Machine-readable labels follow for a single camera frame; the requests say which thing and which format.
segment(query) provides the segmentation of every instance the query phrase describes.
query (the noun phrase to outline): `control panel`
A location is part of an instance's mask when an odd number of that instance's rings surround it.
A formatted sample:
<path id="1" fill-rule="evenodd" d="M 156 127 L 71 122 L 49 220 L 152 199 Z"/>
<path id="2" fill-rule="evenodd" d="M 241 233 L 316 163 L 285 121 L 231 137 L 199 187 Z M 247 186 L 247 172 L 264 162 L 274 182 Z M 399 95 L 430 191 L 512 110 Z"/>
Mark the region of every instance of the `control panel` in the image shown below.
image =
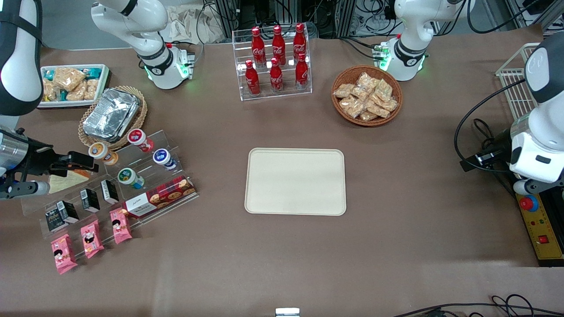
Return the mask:
<path id="1" fill-rule="evenodd" d="M 563 259 L 562 249 L 550 225 L 543 202 L 538 195 L 516 195 L 519 208 L 536 257 L 543 259 Z"/>

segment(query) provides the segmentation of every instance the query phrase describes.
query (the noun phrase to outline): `pink snack package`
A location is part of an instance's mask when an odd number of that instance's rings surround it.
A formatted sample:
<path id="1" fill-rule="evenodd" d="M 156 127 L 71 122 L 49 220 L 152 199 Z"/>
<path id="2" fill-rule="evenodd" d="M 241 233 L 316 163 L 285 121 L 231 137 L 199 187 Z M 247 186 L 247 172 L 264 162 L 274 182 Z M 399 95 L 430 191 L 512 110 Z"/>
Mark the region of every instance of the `pink snack package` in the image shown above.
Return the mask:
<path id="1" fill-rule="evenodd" d="M 116 239 L 116 244 L 132 238 L 127 214 L 127 210 L 123 208 L 112 210 L 109 213 L 112 218 L 113 237 Z"/>
<path id="2" fill-rule="evenodd" d="M 51 249 L 53 250 L 55 266 L 59 274 L 63 274 L 78 265 L 71 250 L 71 237 L 69 235 L 64 235 L 51 242 Z"/>
<path id="3" fill-rule="evenodd" d="M 98 220 L 80 228 L 82 235 L 82 244 L 84 245 L 84 253 L 87 258 L 91 258 L 98 251 L 103 250 L 104 246 L 100 243 L 100 230 L 98 229 Z"/>

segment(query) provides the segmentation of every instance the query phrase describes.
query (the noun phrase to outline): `wicker basket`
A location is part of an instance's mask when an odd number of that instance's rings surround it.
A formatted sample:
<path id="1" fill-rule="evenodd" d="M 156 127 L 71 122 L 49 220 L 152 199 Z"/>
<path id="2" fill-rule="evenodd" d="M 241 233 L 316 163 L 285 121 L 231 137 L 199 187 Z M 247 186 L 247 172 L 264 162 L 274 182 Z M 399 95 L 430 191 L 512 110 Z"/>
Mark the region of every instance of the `wicker basket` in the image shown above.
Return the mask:
<path id="1" fill-rule="evenodd" d="M 394 89 L 392 92 L 392 96 L 398 102 L 398 107 L 394 111 L 392 111 L 392 113 L 388 118 L 376 118 L 370 121 L 362 121 L 355 118 L 351 118 L 343 111 L 343 109 L 339 105 L 339 98 L 333 95 L 333 92 L 337 90 L 337 88 L 339 88 L 339 86 L 341 86 L 344 83 L 356 84 L 356 81 L 360 77 L 360 74 L 362 74 L 363 72 L 366 72 L 366 74 L 369 74 L 373 78 L 384 79 Z M 337 78 L 335 78 L 335 81 L 333 82 L 333 89 L 331 89 L 331 99 L 333 100 L 333 105 L 335 106 L 337 112 L 339 112 L 341 116 L 343 116 L 345 119 L 349 120 L 350 122 L 362 126 L 378 126 L 385 124 L 386 122 L 392 120 L 395 116 L 398 115 L 398 112 L 402 108 L 402 104 L 403 104 L 403 93 L 402 93 L 402 88 L 399 86 L 398 81 L 395 80 L 395 78 L 392 77 L 390 74 L 384 72 L 383 70 L 375 66 L 357 65 L 345 69 L 337 76 Z"/>
<path id="2" fill-rule="evenodd" d="M 116 143 L 109 143 L 107 141 L 91 137 L 89 135 L 86 135 L 86 133 L 84 133 L 84 126 L 83 126 L 84 120 L 86 120 L 86 118 L 88 118 L 88 116 L 92 113 L 92 111 L 94 111 L 94 108 L 98 104 L 98 101 L 96 100 L 96 102 L 93 105 L 91 105 L 90 108 L 88 108 L 86 113 L 82 116 L 80 123 L 78 124 L 78 137 L 80 138 L 80 141 L 82 141 L 84 145 L 86 145 L 87 147 L 91 146 L 96 142 L 102 142 L 106 144 L 110 150 L 113 151 L 118 150 L 129 143 L 129 141 L 127 141 L 127 135 L 129 134 L 129 131 L 133 129 L 140 129 L 141 126 L 143 125 L 143 122 L 145 122 L 145 117 L 147 116 L 147 102 L 145 102 L 145 98 L 143 97 L 143 94 L 136 88 L 129 86 L 117 86 L 116 89 L 125 91 L 126 93 L 130 93 L 132 95 L 136 95 L 141 101 L 141 109 L 135 115 L 135 118 L 133 118 L 132 120 L 133 124 L 131 124 L 129 130 L 124 134 L 124 137 L 121 138 Z"/>

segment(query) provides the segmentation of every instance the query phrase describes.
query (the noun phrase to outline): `brown tablecloth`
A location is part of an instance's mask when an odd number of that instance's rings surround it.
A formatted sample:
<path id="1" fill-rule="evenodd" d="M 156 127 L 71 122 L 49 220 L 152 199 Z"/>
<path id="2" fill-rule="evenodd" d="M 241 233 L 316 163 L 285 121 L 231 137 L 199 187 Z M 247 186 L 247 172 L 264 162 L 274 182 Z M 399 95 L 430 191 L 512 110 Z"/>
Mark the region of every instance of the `brown tablecloth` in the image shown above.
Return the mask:
<path id="1" fill-rule="evenodd" d="M 311 42 L 313 94 L 245 103 L 231 45 L 206 46 L 194 79 L 170 91 L 148 81 L 133 50 L 46 52 L 43 65 L 102 63 L 112 86 L 140 89 L 149 104 L 144 130 L 164 129 L 180 144 L 201 196 L 62 276 L 37 221 L 21 215 L 18 201 L 0 203 L 0 311 L 270 316 L 295 306 L 303 316 L 392 316 L 513 292 L 564 310 L 564 268 L 536 267 L 514 199 L 492 175 L 464 173 L 452 146 L 460 118 L 500 88 L 494 71 L 541 39 L 539 28 L 434 39 L 424 69 L 401 84 L 401 113 L 377 128 L 352 125 L 333 108 L 335 76 L 369 63 L 338 40 Z M 83 113 L 34 111 L 20 126 L 59 153 L 86 152 L 77 138 Z M 503 96 L 476 116 L 495 132 L 512 122 Z M 462 151 L 474 153 L 480 141 L 466 124 Z M 340 149 L 346 213 L 247 213 L 255 147 Z"/>

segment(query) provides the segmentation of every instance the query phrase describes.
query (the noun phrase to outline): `coca-cola bottle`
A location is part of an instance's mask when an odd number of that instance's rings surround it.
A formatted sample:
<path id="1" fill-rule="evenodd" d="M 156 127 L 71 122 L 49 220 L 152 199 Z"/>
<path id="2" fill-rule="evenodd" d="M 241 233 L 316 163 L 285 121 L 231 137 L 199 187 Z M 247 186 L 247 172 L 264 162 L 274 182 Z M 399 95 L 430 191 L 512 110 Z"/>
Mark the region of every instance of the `coca-cola bottle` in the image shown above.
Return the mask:
<path id="1" fill-rule="evenodd" d="M 307 64 L 306 53 L 298 54 L 298 64 L 296 64 L 296 89 L 306 90 L 307 88 Z"/>
<path id="2" fill-rule="evenodd" d="M 272 93 L 277 95 L 284 89 L 282 70 L 280 66 L 278 66 L 278 58 L 273 57 L 270 61 L 272 62 L 272 68 L 270 68 L 270 86 L 272 87 Z"/>
<path id="3" fill-rule="evenodd" d="M 272 54 L 278 59 L 280 65 L 286 65 L 286 43 L 282 37 L 282 27 L 274 26 L 274 38 L 272 39 Z"/>
<path id="4" fill-rule="evenodd" d="M 261 86 L 258 83 L 258 73 L 253 68 L 253 61 L 248 59 L 245 61 L 247 70 L 245 71 L 245 78 L 247 80 L 247 86 L 249 87 L 250 95 L 256 97 L 261 94 Z"/>
<path id="5" fill-rule="evenodd" d="M 266 54 L 265 54 L 265 43 L 261 38 L 261 30 L 258 27 L 251 29 L 253 33 L 253 41 L 251 42 L 251 49 L 253 50 L 254 63 L 257 68 L 266 67 Z"/>
<path id="6" fill-rule="evenodd" d="M 294 64 L 298 63 L 298 54 L 306 52 L 306 37 L 303 35 L 303 23 L 296 24 L 294 36 Z"/>

